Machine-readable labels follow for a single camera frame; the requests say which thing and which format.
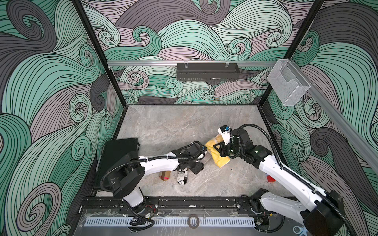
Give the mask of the yellow pink microfiber cloth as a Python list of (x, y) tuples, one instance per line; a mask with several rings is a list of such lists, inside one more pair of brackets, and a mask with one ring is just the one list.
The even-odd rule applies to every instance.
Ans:
[(208, 152), (211, 154), (211, 156), (213, 158), (214, 163), (219, 168), (222, 168), (223, 166), (225, 166), (227, 163), (230, 162), (230, 158), (228, 156), (222, 157), (220, 155), (219, 151), (217, 151), (214, 148), (214, 145), (220, 144), (221, 142), (223, 142), (223, 138), (222, 138), (222, 136), (220, 134), (218, 134), (215, 138), (209, 140), (205, 144), (205, 146), (207, 147)]

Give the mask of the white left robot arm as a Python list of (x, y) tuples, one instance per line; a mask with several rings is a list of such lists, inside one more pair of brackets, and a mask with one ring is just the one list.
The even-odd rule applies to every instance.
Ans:
[(200, 161), (206, 154), (207, 148), (199, 141), (157, 156), (139, 156), (136, 151), (131, 151), (105, 172), (99, 184), (102, 190), (112, 192), (113, 197), (138, 208), (146, 202), (137, 188), (145, 176), (186, 168), (197, 175), (204, 168)]

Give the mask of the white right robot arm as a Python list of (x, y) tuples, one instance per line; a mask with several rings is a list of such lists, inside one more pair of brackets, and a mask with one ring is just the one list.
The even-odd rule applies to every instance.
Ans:
[(272, 143), (269, 135), (259, 126), (245, 124), (238, 129), (224, 125), (218, 129), (222, 141), (214, 147), (221, 157), (241, 158), (256, 169), (272, 177), (296, 199), (280, 197), (266, 189), (259, 189), (250, 197), (255, 212), (272, 211), (302, 224), (313, 236), (334, 236), (347, 225), (343, 199), (337, 192), (315, 186), (284, 165), (276, 151), (255, 145), (247, 127), (261, 131)]

